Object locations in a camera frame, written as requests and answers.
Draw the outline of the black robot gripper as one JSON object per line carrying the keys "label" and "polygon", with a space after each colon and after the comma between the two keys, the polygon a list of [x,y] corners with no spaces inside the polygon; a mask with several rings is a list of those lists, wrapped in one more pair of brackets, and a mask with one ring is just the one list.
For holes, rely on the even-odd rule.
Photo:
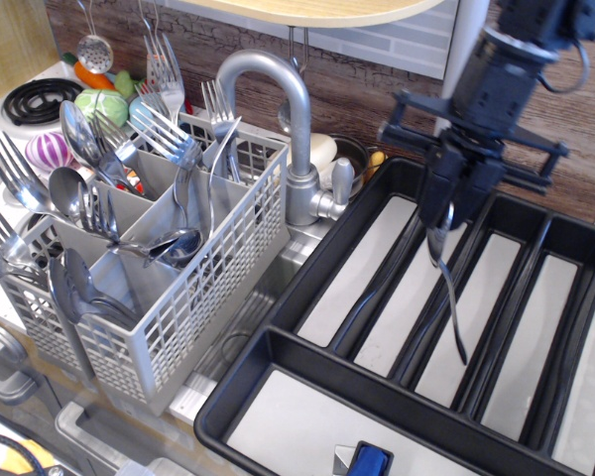
{"label": "black robot gripper", "polygon": [[[518,121],[543,69],[558,59],[557,51],[486,27],[449,99],[407,90],[395,93],[396,106],[381,125],[378,138],[424,155],[418,205],[426,228],[441,222],[455,189],[451,230],[477,213],[501,180],[539,193],[550,186],[552,169],[567,151],[561,144],[520,128]],[[404,126],[410,108],[447,120],[446,131],[431,136]],[[506,142],[546,152],[548,159],[538,172],[509,166],[503,159]]]}

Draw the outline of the robot arm dark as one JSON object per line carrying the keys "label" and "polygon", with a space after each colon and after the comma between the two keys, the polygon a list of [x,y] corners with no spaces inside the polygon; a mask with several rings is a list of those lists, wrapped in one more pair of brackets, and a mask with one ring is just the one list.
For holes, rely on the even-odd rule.
{"label": "robot arm dark", "polygon": [[559,51],[577,48],[582,86],[595,40],[595,1],[503,1],[494,27],[484,27],[448,98],[401,90],[380,127],[381,142],[424,157],[417,199],[428,229],[450,217],[457,228],[478,212],[501,181],[544,193],[565,144],[519,126],[537,85],[553,91],[544,69]]}

